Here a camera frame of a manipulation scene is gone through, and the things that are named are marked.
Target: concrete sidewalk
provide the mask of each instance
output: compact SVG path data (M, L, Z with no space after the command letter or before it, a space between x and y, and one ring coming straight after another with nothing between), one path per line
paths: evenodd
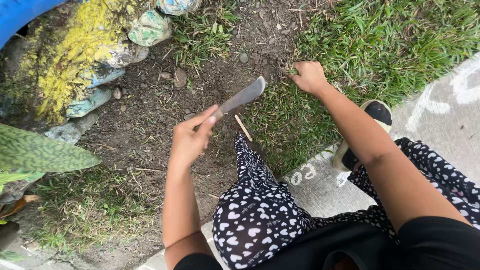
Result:
M393 139L422 140L472 181L480 184L480 53L447 75L428 85L416 99L393 113ZM335 152L336 146L328 150ZM323 152L284 176L296 202L312 216L330 217L366 209L375 202L352 183L348 173L332 167L333 154ZM202 227L210 247L212 223ZM137 270L164 270L164 251ZM217 257L224 269L223 261Z

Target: person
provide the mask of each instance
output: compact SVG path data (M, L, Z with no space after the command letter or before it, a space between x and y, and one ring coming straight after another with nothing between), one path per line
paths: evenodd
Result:
M235 135L238 181L213 213L213 239L230 269L478 269L480 186L421 141L388 135L390 109L358 107L318 62L296 62L291 79L315 95L344 138L334 166L377 205L315 218L294 203L245 139ZM221 269L201 224L189 173L208 145L214 105L175 126L163 208L169 269ZM193 128L200 125L197 132Z

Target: grass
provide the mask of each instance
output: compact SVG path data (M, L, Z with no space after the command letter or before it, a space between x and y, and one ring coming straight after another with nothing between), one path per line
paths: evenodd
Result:
M480 50L478 12L478 3L463 0L341 0L311 13L309 25L304 20L296 58L319 61L357 104L374 98L395 107ZM248 110L248 125L281 175L341 139L321 104L289 79Z
M172 17L175 30L169 48L174 52L177 66L201 70L200 61L209 57L226 58L233 23L240 17L233 15L233 4L222 1L209 4L195 14Z
M126 240L153 223L161 202L139 187L132 174L97 166L67 172L39 184L39 208L45 222L36 241L69 254L83 253L113 237Z

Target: dirt ground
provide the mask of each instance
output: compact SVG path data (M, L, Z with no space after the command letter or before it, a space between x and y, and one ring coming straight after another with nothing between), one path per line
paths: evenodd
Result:
M97 125L77 145L95 150L104 165L125 173L127 168L134 172L137 168L155 170L141 171L136 180L152 195L163 195L173 126L185 115L221 104L258 76L269 82L278 80L279 67L294 55L295 33L308 27L305 15L301 25L299 12L289 11L300 6L293 0L263 4L238 1L234 13L242 16L242 21L232 31L229 57L204 61L198 74L187 70L190 83L186 86L173 87L171 81L159 77L161 71L175 72L172 54L165 57L169 41L153 46L144 61L129 65L126 74L114 83L123 91L122 97L99 108ZM304 6L315 8L315 2ZM239 62L242 52L249 55L247 63ZM246 111L237 108L216 124L208 149L192 166L202 223L211 219L217 198L237 178L233 136L241 128L235 113L244 115ZM84 259L105 270L134 269L162 248L158 216L142 237L92 247Z

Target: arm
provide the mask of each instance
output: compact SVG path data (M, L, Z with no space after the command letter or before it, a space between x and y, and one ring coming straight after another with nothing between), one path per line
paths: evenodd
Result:
M334 119L340 134L365 166L395 230L417 217L438 216L464 222L457 209L415 168L383 128L338 92L318 62L297 62L290 77L314 94Z
M173 128L173 144L168 161L165 201L163 205L163 243L168 269L192 253L213 256L201 232L195 192L190 175L190 165L208 146L218 108L214 105L202 114L182 122ZM197 132L193 128L200 125Z

